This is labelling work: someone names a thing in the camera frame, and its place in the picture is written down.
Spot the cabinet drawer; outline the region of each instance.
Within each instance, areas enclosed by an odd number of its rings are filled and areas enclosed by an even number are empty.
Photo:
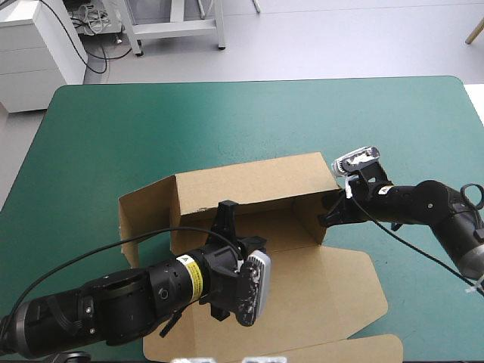
[[[40,47],[45,42],[34,24],[0,27],[0,51]]]
[[[0,75],[0,103],[8,112],[42,110],[48,107],[54,92],[65,85],[58,70]]]
[[[54,70],[57,66],[47,48],[0,51],[0,74]]]

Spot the green table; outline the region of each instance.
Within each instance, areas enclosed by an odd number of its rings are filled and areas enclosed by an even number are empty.
[[[397,184],[483,182],[482,127],[452,77],[67,86],[57,91],[0,213],[0,312],[41,272],[118,239],[118,196],[174,172],[320,150],[328,162],[377,145]],[[401,236],[450,263],[430,229]],[[364,250],[389,312],[356,334],[397,334],[405,359],[484,358],[484,301],[370,223],[329,230],[329,246]],[[168,255],[168,237],[141,247]],[[76,287],[127,264],[102,253],[33,296]],[[142,358],[141,341],[87,348]]]

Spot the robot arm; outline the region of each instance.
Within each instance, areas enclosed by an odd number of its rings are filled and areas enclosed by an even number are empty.
[[[459,272],[466,278],[484,275],[484,224],[479,209],[465,191],[481,185],[465,185],[456,191],[438,181],[422,181],[416,186],[395,186],[378,162],[375,147],[362,147],[336,159],[332,169],[336,177],[345,177],[346,190],[330,212],[319,217],[321,225],[330,227],[369,221],[391,222],[392,230],[402,225],[428,225]]]
[[[209,303],[220,321],[233,312],[240,324],[251,326],[264,308],[271,261],[264,239],[235,236],[235,206],[219,204],[212,231],[238,250],[210,235],[203,247],[184,255],[25,302],[2,319],[0,355],[38,358],[99,341],[116,346],[168,321],[160,333],[164,337],[196,301]]]

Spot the open cardboard box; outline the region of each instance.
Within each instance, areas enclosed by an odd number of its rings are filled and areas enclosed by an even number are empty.
[[[322,155],[313,153],[175,174],[122,196],[122,238],[175,225],[209,228],[219,201],[238,202],[237,235],[267,239],[272,260],[267,305],[252,327],[233,315],[219,322],[208,304],[193,304],[167,337],[159,337],[160,327],[144,338],[145,357],[402,362],[402,344],[393,335],[347,339],[385,315],[388,305],[366,253],[321,246],[322,194],[338,190]],[[171,250],[182,254],[205,239],[173,232]],[[138,266],[137,244],[123,245],[123,253]]]

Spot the gray floor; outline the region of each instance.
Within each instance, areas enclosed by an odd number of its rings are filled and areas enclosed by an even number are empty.
[[[144,56],[110,63],[86,83],[199,82],[452,75],[484,83],[484,35],[464,39],[484,15],[484,0],[224,0],[228,47],[215,36],[146,41]],[[132,1],[139,23],[166,20],[169,2]],[[198,16],[187,0],[186,15]],[[95,43],[88,47],[98,51]],[[111,56],[128,45],[104,43]],[[101,67],[101,62],[93,62]],[[43,112],[0,109],[0,208]]]

